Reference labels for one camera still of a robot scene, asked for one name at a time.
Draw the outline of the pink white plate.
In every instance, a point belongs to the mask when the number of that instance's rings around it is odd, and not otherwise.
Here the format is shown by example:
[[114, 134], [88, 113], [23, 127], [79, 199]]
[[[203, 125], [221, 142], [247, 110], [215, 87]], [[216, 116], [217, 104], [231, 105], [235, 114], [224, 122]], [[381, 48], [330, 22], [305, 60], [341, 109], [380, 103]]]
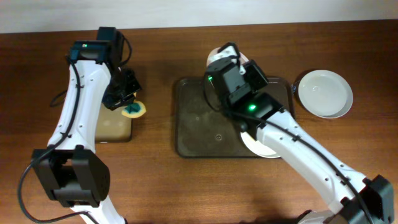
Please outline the pink white plate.
[[229, 46], [229, 47], [227, 47], [227, 48], [225, 48], [223, 50], [220, 50], [220, 49], [221, 49], [220, 47], [215, 48], [209, 53], [207, 61], [206, 61], [206, 65], [207, 66], [209, 66], [209, 64], [211, 64], [211, 63], [213, 63], [216, 60], [219, 60], [221, 58], [226, 58], [226, 57], [229, 57], [229, 56], [237, 56], [238, 55], [237, 51], [232, 46]]

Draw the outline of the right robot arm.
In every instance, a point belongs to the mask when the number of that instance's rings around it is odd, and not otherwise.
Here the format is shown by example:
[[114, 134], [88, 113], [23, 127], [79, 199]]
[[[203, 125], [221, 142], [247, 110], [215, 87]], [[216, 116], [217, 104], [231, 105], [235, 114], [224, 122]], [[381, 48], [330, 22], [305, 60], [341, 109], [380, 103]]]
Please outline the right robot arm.
[[235, 43], [210, 52], [203, 82], [215, 91], [220, 104], [217, 112], [275, 151], [328, 205], [323, 212], [303, 212], [294, 223], [394, 222], [392, 184], [381, 175], [368, 179], [306, 133], [277, 100], [260, 91], [268, 79]]

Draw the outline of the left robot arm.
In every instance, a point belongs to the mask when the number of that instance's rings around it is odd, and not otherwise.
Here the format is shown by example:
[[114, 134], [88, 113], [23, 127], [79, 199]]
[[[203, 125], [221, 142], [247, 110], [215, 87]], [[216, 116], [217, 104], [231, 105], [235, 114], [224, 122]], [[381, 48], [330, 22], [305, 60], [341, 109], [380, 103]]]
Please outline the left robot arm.
[[102, 106], [126, 107], [141, 90], [123, 59], [129, 45], [115, 27], [100, 27], [95, 40], [74, 42], [66, 56], [70, 79], [60, 119], [46, 149], [34, 150], [28, 166], [50, 200], [86, 223], [127, 222], [110, 200], [110, 171], [95, 154], [95, 132]]

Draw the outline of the green yellow sponge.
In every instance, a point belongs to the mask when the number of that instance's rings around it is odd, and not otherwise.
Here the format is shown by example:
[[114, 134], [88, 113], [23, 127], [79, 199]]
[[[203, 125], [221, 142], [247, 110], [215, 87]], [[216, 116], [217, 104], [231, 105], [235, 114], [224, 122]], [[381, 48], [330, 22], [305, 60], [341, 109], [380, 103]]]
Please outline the green yellow sponge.
[[127, 105], [121, 114], [127, 118], [136, 119], [140, 118], [147, 112], [146, 106], [143, 102], [135, 100], [130, 105]]

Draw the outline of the cream white plate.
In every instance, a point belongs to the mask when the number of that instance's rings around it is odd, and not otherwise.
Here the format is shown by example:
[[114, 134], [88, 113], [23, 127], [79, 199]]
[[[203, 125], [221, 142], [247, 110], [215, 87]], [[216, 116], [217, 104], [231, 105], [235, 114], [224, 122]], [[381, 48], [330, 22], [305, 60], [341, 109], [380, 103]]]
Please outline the cream white plate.
[[268, 159], [280, 158], [278, 153], [273, 151], [271, 148], [263, 145], [259, 141], [254, 140], [247, 132], [240, 133], [240, 136], [243, 144], [255, 155]]

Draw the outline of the pale green plate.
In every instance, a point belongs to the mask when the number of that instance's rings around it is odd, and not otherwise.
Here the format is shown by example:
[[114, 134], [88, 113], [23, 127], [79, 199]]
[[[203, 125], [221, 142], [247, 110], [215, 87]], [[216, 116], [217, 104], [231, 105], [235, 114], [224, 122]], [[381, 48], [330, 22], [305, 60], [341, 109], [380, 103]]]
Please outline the pale green plate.
[[339, 74], [329, 70], [306, 73], [297, 83], [297, 96], [302, 106], [320, 118], [344, 116], [353, 105], [353, 91]]

